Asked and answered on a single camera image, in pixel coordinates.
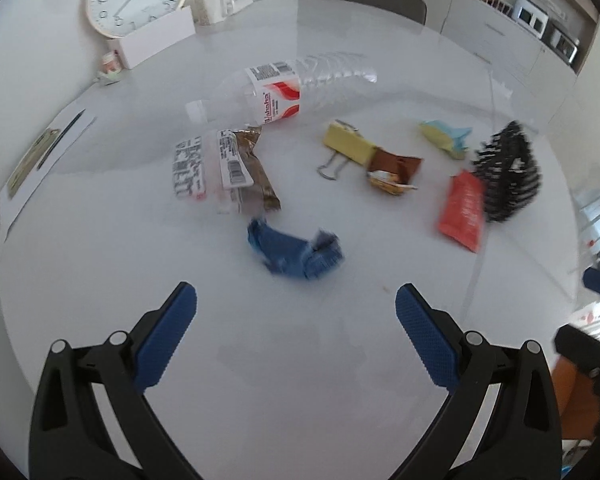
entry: metal screw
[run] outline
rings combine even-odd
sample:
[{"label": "metal screw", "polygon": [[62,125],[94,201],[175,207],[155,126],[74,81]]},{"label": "metal screw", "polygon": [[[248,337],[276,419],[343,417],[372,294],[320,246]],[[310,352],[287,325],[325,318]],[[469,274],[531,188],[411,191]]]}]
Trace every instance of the metal screw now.
[{"label": "metal screw", "polygon": [[484,339],[482,339],[482,336],[480,334],[478,334],[477,332],[467,332],[466,333],[466,341],[470,345],[480,346],[482,344],[482,342],[484,341]]},{"label": "metal screw", "polygon": [[126,341],[126,332],[123,332],[122,330],[118,330],[117,332],[114,332],[113,334],[111,334],[109,336],[109,342],[112,345],[122,345],[123,342]]},{"label": "metal screw", "polygon": [[66,341],[64,339],[58,339],[58,340],[54,341],[51,345],[51,351],[54,354],[59,354],[65,348],[66,348]]},{"label": "metal screw", "polygon": [[537,341],[528,341],[526,343],[526,349],[529,350],[532,354],[539,354],[541,351],[541,347]]}]

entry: mug handle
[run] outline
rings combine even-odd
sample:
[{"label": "mug handle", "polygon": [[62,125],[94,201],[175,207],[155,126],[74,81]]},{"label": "mug handle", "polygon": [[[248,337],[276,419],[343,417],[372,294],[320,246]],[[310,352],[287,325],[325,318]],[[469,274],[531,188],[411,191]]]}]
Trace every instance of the mug handle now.
[{"label": "mug handle", "polygon": [[234,9],[235,9],[234,0],[229,0],[227,5],[222,7],[222,16],[224,18],[226,18],[227,16],[230,16],[231,14],[234,13]]}]

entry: small bottle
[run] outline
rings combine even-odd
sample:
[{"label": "small bottle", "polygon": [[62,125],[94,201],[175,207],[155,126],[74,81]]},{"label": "small bottle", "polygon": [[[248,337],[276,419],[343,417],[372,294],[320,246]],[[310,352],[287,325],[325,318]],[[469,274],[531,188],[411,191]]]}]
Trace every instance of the small bottle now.
[{"label": "small bottle", "polygon": [[365,94],[377,81],[362,54],[318,54],[235,72],[208,100],[189,103],[187,112],[195,123],[255,126]]}]

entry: cabinet handle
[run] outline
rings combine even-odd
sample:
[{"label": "cabinet handle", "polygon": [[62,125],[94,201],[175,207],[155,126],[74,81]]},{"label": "cabinet handle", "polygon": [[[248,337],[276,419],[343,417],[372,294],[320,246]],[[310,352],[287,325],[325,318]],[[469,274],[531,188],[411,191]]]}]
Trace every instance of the cabinet handle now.
[{"label": "cabinet handle", "polygon": [[474,52],[474,56],[478,57],[479,59],[483,60],[485,63],[487,64],[491,64],[491,61],[489,61],[487,58],[481,56],[480,54],[478,54],[477,52]]},{"label": "cabinet handle", "polygon": [[485,27],[490,28],[493,32],[497,32],[501,36],[504,36],[504,32],[500,32],[497,28],[493,27],[493,25],[489,25],[489,23],[484,24]]}]

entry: pen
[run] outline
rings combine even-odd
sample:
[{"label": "pen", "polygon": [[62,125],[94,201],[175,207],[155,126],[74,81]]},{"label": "pen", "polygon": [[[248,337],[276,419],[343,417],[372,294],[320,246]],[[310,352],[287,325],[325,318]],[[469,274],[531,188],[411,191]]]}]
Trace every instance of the pen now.
[{"label": "pen", "polygon": [[74,117],[74,120],[71,121],[64,130],[62,130],[62,133],[60,135],[58,135],[58,137],[56,137],[56,140],[54,140],[54,143],[49,147],[48,150],[46,150],[46,153],[42,157],[42,160],[40,160],[40,162],[38,163],[38,167],[36,168],[36,171],[42,167],[42,165],[45,163],[48,156],[51,154],[51,152],[54,150],[54,148],[58,145],[58,142],[60,142],[60,140],[64,137],[64,134],[67,133],[71,129],[71,127],[74,126],[74,124],[78,122],[78,119],[80,119],[82,117],[82,114],[85,113],[85,111],[86,111],[86,108],[83,111],[81,111],[79,114],[77,114]]}]

